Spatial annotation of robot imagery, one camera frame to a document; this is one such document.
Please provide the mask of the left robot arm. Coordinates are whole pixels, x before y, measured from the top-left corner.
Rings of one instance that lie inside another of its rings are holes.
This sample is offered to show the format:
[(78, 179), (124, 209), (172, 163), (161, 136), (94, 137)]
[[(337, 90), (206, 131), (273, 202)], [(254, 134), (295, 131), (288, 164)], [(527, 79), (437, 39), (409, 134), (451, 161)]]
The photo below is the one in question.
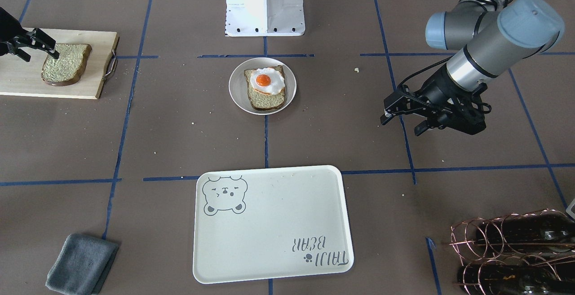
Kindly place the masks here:
[(424, 118), (414, 129), (417, 136), (435, 128), (480, 133), (491, 112), (481, 98), (489, 82), (554, 47), (565, 27), (544, 0), (459, 0), (451, 11), (431, 15), (425, 29), (429, 47), (455, 54), (437, 62), (438, 70), (419, 90), (401, 81), (385, 98), (380, 123), (416, 114)]

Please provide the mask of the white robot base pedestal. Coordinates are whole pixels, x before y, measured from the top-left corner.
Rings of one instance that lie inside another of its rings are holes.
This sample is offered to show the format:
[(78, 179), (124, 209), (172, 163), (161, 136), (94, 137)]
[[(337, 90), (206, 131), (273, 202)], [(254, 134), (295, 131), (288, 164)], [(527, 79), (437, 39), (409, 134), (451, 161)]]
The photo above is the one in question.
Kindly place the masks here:
[(303, 0), (226, 0), (229, 37), (302, 36), (305, 31)]

